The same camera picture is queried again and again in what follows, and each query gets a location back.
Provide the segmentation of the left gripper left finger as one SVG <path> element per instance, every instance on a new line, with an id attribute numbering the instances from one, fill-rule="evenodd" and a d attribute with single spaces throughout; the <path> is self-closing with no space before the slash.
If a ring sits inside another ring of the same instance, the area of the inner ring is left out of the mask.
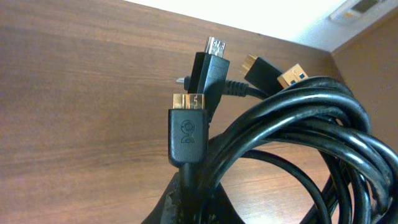
<path id="1" fill-rule="evenodd" d="M 194 173 L 176 172 L 142 224 L 199 223 L 199 196 Z"/>

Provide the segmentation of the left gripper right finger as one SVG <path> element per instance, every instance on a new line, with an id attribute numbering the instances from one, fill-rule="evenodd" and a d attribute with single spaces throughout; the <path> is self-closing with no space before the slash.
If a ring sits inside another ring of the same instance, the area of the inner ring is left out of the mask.
<path id="1" fill-rule="evenodd" d="M 217 186 L 205 205 L 205 223 L 244 224 L 221 184 Z"/>

